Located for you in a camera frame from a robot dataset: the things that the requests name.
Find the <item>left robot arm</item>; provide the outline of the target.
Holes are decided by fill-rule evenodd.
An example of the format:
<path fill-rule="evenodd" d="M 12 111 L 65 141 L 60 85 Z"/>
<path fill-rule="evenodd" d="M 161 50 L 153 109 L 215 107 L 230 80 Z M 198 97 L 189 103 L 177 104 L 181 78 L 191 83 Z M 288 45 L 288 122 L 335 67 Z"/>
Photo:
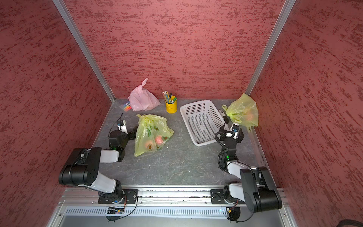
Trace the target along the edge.
<path fill-rule="evenodd" d="M 99 204 L 136 204 L 138 190 L 124 190 L 119 180 L 101 174 L 99 166 L 122 162 L 128 142 L 136 139 L 137 129 L 135 126 L 128 131 L 125 121 L 122 121 L 117 130 L 109 132 L 109 149 L 75 148 L 60 171 L 59 183 L 97 191 Z"/>

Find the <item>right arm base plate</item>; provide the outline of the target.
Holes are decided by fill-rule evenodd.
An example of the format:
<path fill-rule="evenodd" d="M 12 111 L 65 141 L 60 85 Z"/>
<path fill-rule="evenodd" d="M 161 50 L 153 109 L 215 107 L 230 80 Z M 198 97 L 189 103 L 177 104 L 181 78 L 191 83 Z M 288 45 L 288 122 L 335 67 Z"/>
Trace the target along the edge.
<path fill-rule="evenodd" d="M 211 203 L 212 204 L 236 204 L 236 202 L 238 201 L 238 204 L 243 204 L 245 205 L 245 202 L 240 200 L 240 199 L 236 199 L 233 198 L 226 189 L 212 189 L 210 190 L 210 197 L 211 197 Z"/>

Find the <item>pink plastic bag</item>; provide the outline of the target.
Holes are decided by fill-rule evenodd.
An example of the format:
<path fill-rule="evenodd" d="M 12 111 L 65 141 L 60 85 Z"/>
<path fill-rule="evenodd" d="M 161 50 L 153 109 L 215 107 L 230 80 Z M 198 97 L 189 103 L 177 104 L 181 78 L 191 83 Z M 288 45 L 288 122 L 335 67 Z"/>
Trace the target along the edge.
<path fill-rule="evenodd" d="M 142 84 L 136 87 L 128 97 L 133 111 L 150 111 L 161 104 L 155 95 L 143 88 L 147 80 L 148 78 L 145 78 Z"/>

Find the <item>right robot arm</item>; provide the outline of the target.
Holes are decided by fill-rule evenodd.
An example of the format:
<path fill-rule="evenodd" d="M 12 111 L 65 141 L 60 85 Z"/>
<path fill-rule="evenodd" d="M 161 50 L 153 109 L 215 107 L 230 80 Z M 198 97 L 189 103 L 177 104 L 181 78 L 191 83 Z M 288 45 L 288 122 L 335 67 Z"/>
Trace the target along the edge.
<path fill-rule="evenodd" d="M 233 123 L 228 116 L 223 116 L 224 123 L 215 134 L 216 142 L 221 145 L 218 154 L 218 167 L 222 171 L 240 179 L 239 183 L 228 183 L 225 188 L 226 200 L 243 201 L 251 213 L 279 210 L 282 199 L 265 166 L 255 167 L 239 161 L 237 144 L 244 139 L 239 124 Z"/>

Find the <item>green avocado print bag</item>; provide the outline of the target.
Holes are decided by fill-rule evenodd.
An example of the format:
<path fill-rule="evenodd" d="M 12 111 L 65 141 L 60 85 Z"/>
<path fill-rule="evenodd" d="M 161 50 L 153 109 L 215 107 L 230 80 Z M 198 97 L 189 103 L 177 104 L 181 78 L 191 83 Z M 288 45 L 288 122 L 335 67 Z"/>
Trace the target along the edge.
<path fill-rule="evenodd" d="M 146 145 L 150 142 L 154 144 L 154 150 L 151 152 L 160 150 L 174 134 L 174 131 L 168 127 L 167 119 L 164 117 L 154 114 L 137 114 L 137 117 L 139 118 L 139 121 L 135 139 L 135 157 L 141 156 L 144 153 L 149 153 L 146 150 Z M 155 142 L 155 137 L 159 135 L 162 136 L 164 140 L 164 144 L 161 146 L 156 145 Z"/>

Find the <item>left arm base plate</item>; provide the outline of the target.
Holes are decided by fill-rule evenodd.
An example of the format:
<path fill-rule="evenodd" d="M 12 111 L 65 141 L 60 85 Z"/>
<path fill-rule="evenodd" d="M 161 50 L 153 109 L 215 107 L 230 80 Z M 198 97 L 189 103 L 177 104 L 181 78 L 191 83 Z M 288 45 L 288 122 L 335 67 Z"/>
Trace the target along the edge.
<path fill-rule="evenodd" d="M 121 189 L 119 192 L 109 194 L 99 192 L 98 204 L 135 204 L 138 197 L 138 192 L 138 189 Z"/>

